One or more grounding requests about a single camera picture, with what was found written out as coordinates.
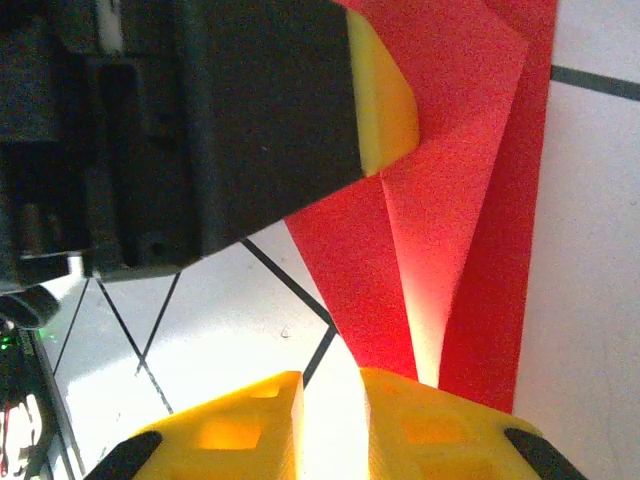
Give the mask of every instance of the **yellow 3d-printed part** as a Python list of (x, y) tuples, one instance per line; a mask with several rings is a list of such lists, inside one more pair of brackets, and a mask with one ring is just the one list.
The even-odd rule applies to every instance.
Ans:
[(503, 434), (518, 418), (383, 370), (361, 369), (371, 480), (540, 480)]
[(302, 376), (285, 372), (172, 415), (143, 430), (162, 443), (135, 479), (295, 480), (302, 408)]
[(420, 141), (413, 91), (369, 22), (347, 12), (360, 159), (373, 175), (414, 150)]

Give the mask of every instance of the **yellow block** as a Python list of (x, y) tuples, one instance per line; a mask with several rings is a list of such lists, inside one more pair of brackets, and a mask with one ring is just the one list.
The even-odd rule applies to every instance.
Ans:
[(135, 479), (295, 480), (302, 400), (301, 374), (284, 372), (149, 425), (162, 443)]
[(361, 369), (371, 480), (540, 480), (504, 436), (518, 418), (383, 370)]
[(420, 141), (413, 91), (369, 22), (347, 11), (360, 160), (373, 175)]

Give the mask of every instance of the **red paper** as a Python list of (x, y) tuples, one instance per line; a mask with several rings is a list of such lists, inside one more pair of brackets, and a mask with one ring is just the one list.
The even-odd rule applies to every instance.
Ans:
[[(414, 377), (415, 354), (421, 381), (435, 385), (440, 372), (442, 388), (505, 410), (519, 354), (549, 76), (548, 3), (492, 10), (472, 0), (350, 2), (414, 89), (421, 145), (382, 175), (287, 220), (360, 365)], [(500, 368), (480, 372), (485, 365)]]

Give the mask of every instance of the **folded red paper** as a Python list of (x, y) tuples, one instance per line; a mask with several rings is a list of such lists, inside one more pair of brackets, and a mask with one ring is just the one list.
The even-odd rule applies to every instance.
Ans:
[(347, 6), (413, 88), (421, 144), (287, 225), (359, 365), (510, 410), (555, 2)]

